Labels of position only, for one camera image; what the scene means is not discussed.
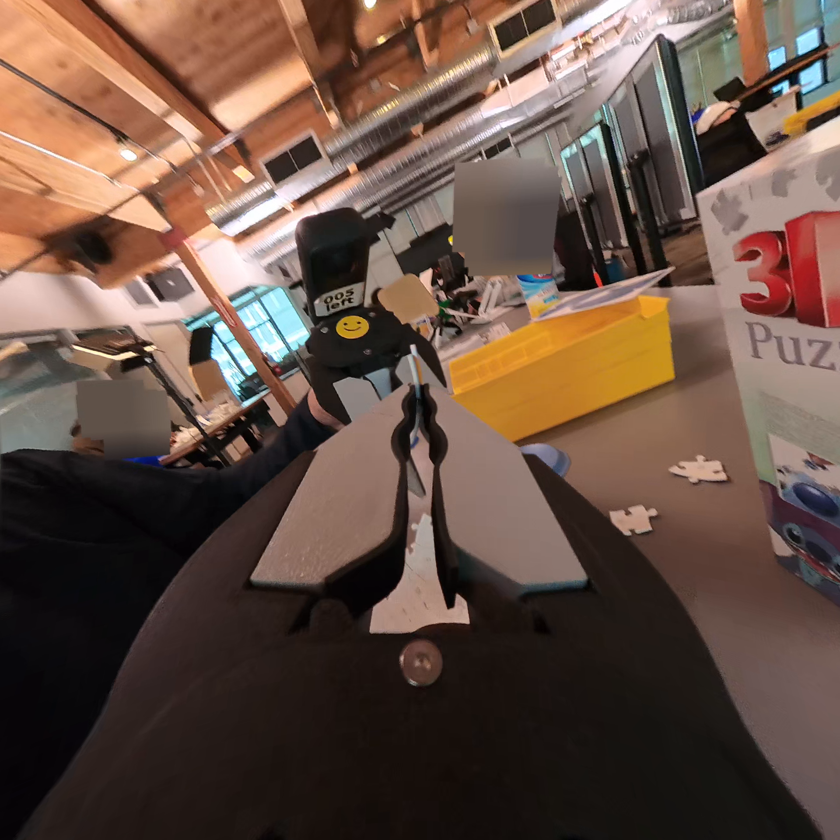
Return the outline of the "white backed puzzle piece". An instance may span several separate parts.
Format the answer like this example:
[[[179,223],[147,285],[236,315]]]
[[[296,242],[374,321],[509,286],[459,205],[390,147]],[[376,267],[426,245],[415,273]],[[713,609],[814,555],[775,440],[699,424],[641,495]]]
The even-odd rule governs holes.
[[[421,436],[421,424],[423,419],[423,381],[420,371],[420,358],[415,344],[411,345],[410,353],[407,356],[409,371],[412,376],[413,393],[414,393],[414,426],[409,439],[409,452],[406,462],[407,473],[407,488],[416,498],[423,499],[426,496],[423,480],[419,474],[415,461],[413,459],[413,451],[419,442]]]
[[[692,485],[729,482],[722,462],[718,459],[708,459],[703,455],[698,455],[691,460],[681,460],[668,467],[668,473],[685,478]]]
[[[653,520],[658,511],[645,505],[635,505],[608,513],[612,524],[626,537],[639,536],[654,530]]]

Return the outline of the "row of grey partition panels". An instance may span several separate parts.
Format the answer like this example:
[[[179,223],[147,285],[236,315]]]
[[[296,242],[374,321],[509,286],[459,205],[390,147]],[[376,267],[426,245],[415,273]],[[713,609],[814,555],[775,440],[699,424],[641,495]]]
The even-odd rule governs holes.
[[[600,119],[560,152],[597,279],[619,257],[638,275],[670,267],[664,236],[698,219],[704,184],[677,49],[653,38],[601,106]]]

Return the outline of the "tan rounded panel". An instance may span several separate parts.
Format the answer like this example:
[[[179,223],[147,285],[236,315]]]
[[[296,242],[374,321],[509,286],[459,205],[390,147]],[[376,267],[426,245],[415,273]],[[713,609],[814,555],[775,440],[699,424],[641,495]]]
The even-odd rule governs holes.
[[[438,315],[438,302],[417,275],[407,274],[380,288],[377,300],[401,324],[415,324]]]

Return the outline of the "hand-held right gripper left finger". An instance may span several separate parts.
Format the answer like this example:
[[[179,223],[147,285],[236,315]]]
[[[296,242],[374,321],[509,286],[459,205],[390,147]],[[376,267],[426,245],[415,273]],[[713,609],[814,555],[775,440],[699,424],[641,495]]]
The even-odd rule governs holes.
[[[250,575],[256,588],[367,613],[403,575],[416,417],[403,385],[321,445]]]

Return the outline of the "blue white printed sheet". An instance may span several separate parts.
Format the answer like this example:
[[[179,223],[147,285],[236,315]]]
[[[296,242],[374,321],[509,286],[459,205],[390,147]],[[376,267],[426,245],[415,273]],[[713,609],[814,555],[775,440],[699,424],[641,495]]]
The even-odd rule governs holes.
[[[570,292],[533,321],[546,322],[571,314],[611,307],[635,300],[649,289],[658,287],[662,280],[669,279],[675,270],[675,266],[668,266],[665,269],[658,269],[646,275],[636,276],[603,287]]]

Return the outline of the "plain wooden post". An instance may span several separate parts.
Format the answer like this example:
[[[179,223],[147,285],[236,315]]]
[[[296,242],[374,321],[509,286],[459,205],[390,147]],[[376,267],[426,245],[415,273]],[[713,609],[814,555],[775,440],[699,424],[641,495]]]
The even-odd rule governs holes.
[[[769,70],[769,39],[763,1],[733,1],[743,81],[751,86]]]

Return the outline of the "silver ventilation duct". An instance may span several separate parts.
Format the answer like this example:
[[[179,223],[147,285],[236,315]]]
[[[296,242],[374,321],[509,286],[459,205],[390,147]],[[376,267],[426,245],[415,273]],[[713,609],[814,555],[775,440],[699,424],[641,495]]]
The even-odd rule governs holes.
[[[317,161],[279,183],[268,175],[247,185],[226,201],[208,208],[207,216],[224,234],[242,234],[285,205],[344,178],[351,164],[362,163],[404,141],[416,126],[429,128],[435,118],[485,90],[492,81],[510,77],[543,56],[577,56],[585,48],[604,53],[614,49],[630,29],[629,24],[619,28],[601,23],[575,35],[568,27],[558,34],[550,30],[530,36],[508,51],[499,51],[495,41],[486,38],[476,49],[400,91],[328,139],[313,139],[321,152]]]

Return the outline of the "cartoon print puzzle box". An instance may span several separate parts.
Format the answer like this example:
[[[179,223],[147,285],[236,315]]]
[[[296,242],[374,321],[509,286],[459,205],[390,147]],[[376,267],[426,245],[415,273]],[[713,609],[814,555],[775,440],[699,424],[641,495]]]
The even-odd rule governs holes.
[[[839,603],[838,119],[698,197],[779,565]]]

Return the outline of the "disinfecting wipes canister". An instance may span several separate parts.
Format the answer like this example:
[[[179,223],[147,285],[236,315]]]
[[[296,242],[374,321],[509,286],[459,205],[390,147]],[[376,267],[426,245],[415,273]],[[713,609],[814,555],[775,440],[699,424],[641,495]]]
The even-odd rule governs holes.
[[[516,275],[516,279],[532,321],[544,317],[560,305],[560,291],[553,274]]]

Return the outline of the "blue round plastic stand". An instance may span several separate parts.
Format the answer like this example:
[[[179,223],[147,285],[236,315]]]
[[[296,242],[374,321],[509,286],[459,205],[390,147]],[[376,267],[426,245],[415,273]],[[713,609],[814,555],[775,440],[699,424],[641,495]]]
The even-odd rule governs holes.
[[[527,444],[519,448],[523,455],[540,459],[555,475],[561,478],[568,475],[571,468],[571,457],[563,450],[545,443]]]

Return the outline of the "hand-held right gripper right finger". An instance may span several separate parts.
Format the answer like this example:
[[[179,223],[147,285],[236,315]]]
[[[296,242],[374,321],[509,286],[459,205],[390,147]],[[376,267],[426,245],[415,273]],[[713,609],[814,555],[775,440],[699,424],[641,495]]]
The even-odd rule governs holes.
[[[589,577],[519,447],[423,388],[437,578],[447,606],[487,585],[513,601],[583,590]]]

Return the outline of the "partly built puzzle ball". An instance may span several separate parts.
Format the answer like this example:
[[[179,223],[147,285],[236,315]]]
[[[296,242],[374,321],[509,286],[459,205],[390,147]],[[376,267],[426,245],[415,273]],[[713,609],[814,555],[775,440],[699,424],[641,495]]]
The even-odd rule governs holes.
[[[434,531],[425,512],[407,532],[401,580],[371,611],[371,634],[410,634],[438,624],[469,624],[466,601],[458,595],[448,607],[438,580]]]

